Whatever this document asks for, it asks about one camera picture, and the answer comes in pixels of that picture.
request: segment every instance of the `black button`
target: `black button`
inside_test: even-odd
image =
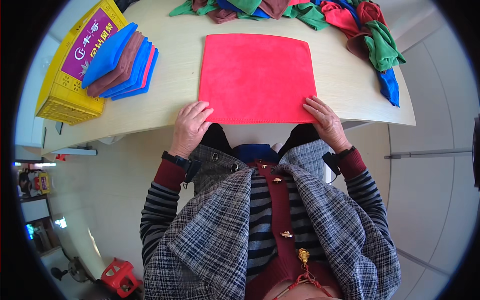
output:
[[[230,167],[230,171],[232,171],[232,173],[237,172],[238,169],[239,169],[239,165],[237,165],[236,163],[233,163],[232,166]]]

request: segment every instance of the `black pants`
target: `black pants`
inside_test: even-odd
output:
[[[318,139],[320,139],[320,136],[318,136],[318,132],[312,124],[299,124],[292,129],[290,132],[290,137],[280,149],[278,155],[282,157],[291,148],[307,144]],[[220,124],[213,123],[210,125],[200,144],[234,156],[232,148],[230,147],[227,137],[225,136],[225,132],[223,132],[223,128],[220,126]]]

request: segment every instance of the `red string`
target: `red string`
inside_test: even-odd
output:
[[[308,270],[308,265],[305,264],[305,273],[304,274],[300,274],[298,277],[297,277],[297,280],[292,283],[291,285],[288,286],[288,289],[291,290],[293,289],[294,287],[298,286],[299,283],[302,281],[302,280],[308,280],[308,282],[305,282],[305,283],[313,283],[317,288],[321,289],[322,292],[324,292],[327,296],[333,298],[332,295],[330,295],[330,293],[324,288],[322,287],[322,285],[316,281],[315,279],[312,279],[310,277],[310,271]]]

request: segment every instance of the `green towel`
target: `green towel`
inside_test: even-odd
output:
[[[330,24],[325,21],[322,8],[313,3],[301,3],[293,6],[297,12],[297,18],[315,30],[321,30]]]
[[[405,58],[398,52],[387,26],[379,21],[367,22],[365,26],[371,30],[373,36],[365,37],[365,43],[370,51],[368,57],[378,71],[382,72],[405,63]]]
[[[246,14],[253,15],[253,12],[262,3],[262,0],[227,0]]]
[[[287,7],[287,10],[283,13],[283,16],[288,17],[290,19],[296,18],[299,13],[293,9],[293,5]]]
[[[174,17],[179,14],[197,14],[192,9],[192,0],[186,0],[185,3],[173,9],[168,15]]]
[[[264,18],[264,17],[250,16],[249,14],[246,14],[246,13],[244,13],[244,12],[238,12],[238,13],[237,13],[237,17],[238,17],[239,19],[247,19],[247,20],[257,20],[257,21],[267,20],[267,19]]]
[[[197,15],[203,16],[204,14],[207,14],[208,12],[214,11],[218,8],[216,6],[216,0],[208,0],[207,5],[204,7],[201,7],[197,10]]]
[[[172,10],[168,15],[170,17],[178,16],[180,14],[197,14],[201,16],[216,10],[218,7],[214,6],[214,4],[216,4],[216,0],[208,0],[207,5],[194,12],[192,9],[192,0],[186,0],[182,5]]]
[[[370,2],[368,0],[347,0],[348,3],[353,4],[353,6],[357,7],[362,2]]]

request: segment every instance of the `microfiber towel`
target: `microfiber towel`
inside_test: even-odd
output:
[[[311,2],[311,1],[310,0],[290,0],[289,5],[297,5],[299,3],[308,3],[308,2]]]
[[[158,49],[155,49],[155,53],[154,53],[153,59],[152,59],[152,64],[150,66],[150,70],[148,71],[148,77],[147,77],[145,87],[139,88],[137,90],[134,90],[134,91],[131,91],[131,92],[128,92],[128,93],[125,93],[125,94],[121,94],[121,95],[118,95],[118,96],[113,96],[112,100],[115,101],[115,100],[118,100],[118,99],[131,97],[131,96],[135,96],[135,95],[139,95],[139,94],[143,94],[143,93],[148,92],[148,88],[150,87],[150,81],[152,80],[152,74],[153,74],[153,70],[155,68],[157,58],[158,58]]]
[[[265,20],[266,18],[264,17],[259,17],[257,15],[249,15],[249,14],[246,14],[244,12],[237,12],[237,18],[239,19],[244,19],[244,20],[257,20],[257,21],[262,21],[262,20]]]
[[[299,14],[298,11],[293,9],[293,6],[288,6],[285,12],[283,13],[283,16],[293,19],[293,18],[296,18],[298,14]]]
[[[148,56],[150,54],[150,48],[148,48],[149,43],[148,43],[148,38],[144,38],[142,45],[140,46],[140,49],[138,50],[137,56],[135,57],[135,61],[133,62],[133,67],[132,67],[132,72],[130,74],[130,77],[124,81],[121,84],[118,84],[105,92],[100,94],[100,97],[103,98],[108,98],[112,94],[119,92],[127,87],[132,86],[135,82],[137,82],[138,79],[138,74],[140,72],[141,66],[144,64],[145,61],[147,61]]]
[[[240,8],[244,13],[253,15],[253,12],[258,9],[262,0],[228,0],[228,2]]]
[[[329,26],[327,21],[325,21],[322,9],[318,5],[313,3],[301,3],[294,5],[293,9],[297,12],[297,19],[315,30],[322,30]]]
[[[400,96],[398,92],[398,82],[396,81],[393,69],[386,70],[385,74],[377,71],[377,76],[381,85],[380,93],[382,93],[393,106],[400,107],[398,103]]]
[[[358,7],[362,2],[369,2],[369,0],[347,0],[354,7]]]
[[[170,17],[181,14],[197,14],[204,15],[217,9],[216,0],[186,0],[180,6],[174,8],[168,15]]]
[[[88,66],[82,81],[82,88],[86,88],[98,78],[115,69],[125,45],[137,27],[137,24],[130,23],[105,40]]]
[[[216,2],[217,2],[218,6],[220,8],[223,8],[223,9],[226,9],[226,10],[231,10],[231,11],[234,11],[234,12],[243,13],[243,11],[240,8],[236,7],[235,5],[228,2],[227,0],[216,0]],[[270,19],[270,16],[259,8],[257,8],[250,15],[254,15],[254,16],[257,16],[257,17],[262,17],[262,18],[265,18],[265,19]]]
[[[365,23],[365,27],[372,32],[372,37],[365,36],[364,39],[370,51],[370,61],[378,71],[405,63],[405,58],[397,50],[387,26],[379,21],[370,21]]]
[[[302,104],[314,95],[308,43],[251,34],[206,37],[198,100],[214,108],[207,121],[313,123]]]
[[[138,49],[142,44],[144,36],[136,31],[130,37],[127,45],[123,49],[119,62],[115,69],[95,80],[88,86],[87,95],[90,97],[98,97],[101,93],[109,88],[116,86],[130,77],[133,61],[137,55]]]
[[[258,8],[278,20],[282,17],[289,3],[290,0],[263,0]]]
[[[347,9],[328,1],[322,1],[320,7],[325,15],[325,20],[331,25],[340,28],[347,38],[351,38],[360,32],[352,14]]]
[[[231,20],[237,19],[237,12],[225,9],[216,9],[208,12],[207,15],[217,24],[222,24]]]
[[[370,3],[367,1],[360,3],[357,6],[357,15],[359,16],[360,23],[362,24],[370,21],[379,21],[388,27],[380,7],[375,3]]]
[[[326,0],[326,1],[334,2],[340,5],[341,8],[348,10],[352,14],[352,17],[355,20],[355,23],[357,24],[358,29],[361,28],[360,19],[357,15],[357,10],[347,0]]]
[[[152,63],[152,60],[153,60],[153,56],[154,56],[154,53],[155,53],[155,46],[152,45],[152,42],[149,42],[148,43],[148,46],[147,48],[149,49],[149,56],[148,56],[148,60],[144,61],[142,63],[142,68],[140,70],[140,72],[138,73],[138,78],[137,78],[137,81],[132,85],[132,86],[129,86],[121,91],[118,91],[114,94],[111,94],[109,95],[109,97],[113,97],[113,96],[117,96],[117,95],[120,95],[120,94],[125,94],[125,93],[128,93],[128,92],[132,92],[134,90],[138,90],[139,88],[144,88],[146,86],[146,82],[147,82],[147,78],[148,78],[148,72],[150,71],[150,65]]]
[[[370,61],[370,51],[365,43],[366,36],[372,37],[372,32],[367,27],[362,27],[359,34],[348,39],[347,49],[358,58]]]

